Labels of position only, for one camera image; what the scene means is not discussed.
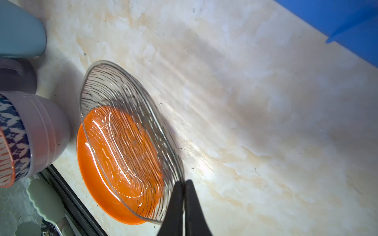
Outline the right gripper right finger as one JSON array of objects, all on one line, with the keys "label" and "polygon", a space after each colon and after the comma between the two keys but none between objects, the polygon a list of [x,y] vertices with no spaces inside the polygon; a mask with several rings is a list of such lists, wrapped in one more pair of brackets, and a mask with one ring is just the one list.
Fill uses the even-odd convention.
[{"label": "right gripper right finger", "polygon": [[212,236],[192,180],[185,182],[185,235]]}]

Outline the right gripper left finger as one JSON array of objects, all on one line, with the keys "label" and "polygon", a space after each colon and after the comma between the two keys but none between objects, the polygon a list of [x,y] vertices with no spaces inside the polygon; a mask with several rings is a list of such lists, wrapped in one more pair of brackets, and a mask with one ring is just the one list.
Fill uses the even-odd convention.
[{"label": "right gripper left finger", "polygon": [[184,187],[176,182],[169,201],[168,209],[157,236],[183,235]]}]

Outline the orange plastic plate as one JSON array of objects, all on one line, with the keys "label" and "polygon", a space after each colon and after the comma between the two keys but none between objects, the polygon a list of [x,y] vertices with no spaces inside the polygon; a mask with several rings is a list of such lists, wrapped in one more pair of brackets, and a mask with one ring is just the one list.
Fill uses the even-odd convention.
[{"label": "orange plastic plate", "polygon": [[86,187],[114,219],[142,224],[165,191],[161,164],[147,132],[125,111],[92,109],[77,134],[77,159]]}]

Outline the clear ribbed glass plate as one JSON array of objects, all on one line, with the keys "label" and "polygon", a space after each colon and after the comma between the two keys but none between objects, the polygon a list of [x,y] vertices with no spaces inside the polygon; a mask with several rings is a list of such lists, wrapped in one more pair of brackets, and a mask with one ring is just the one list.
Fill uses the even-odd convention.
[{"label": "clear ribbed glass plate", "polygon": [[163,222],[185,172],[147,90],[119,65],[97,61],[85,74],[79,107],[87,145],[111,193],[136,217]]}]

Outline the blue plastic bin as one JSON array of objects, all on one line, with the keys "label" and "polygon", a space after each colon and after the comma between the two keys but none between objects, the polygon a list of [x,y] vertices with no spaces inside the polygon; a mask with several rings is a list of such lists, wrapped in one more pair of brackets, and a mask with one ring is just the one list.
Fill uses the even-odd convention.
[{"label": "blue plastic bin", "polygon": [[371,65],[378,66],[377,1],[277,1],[294,15]]}]

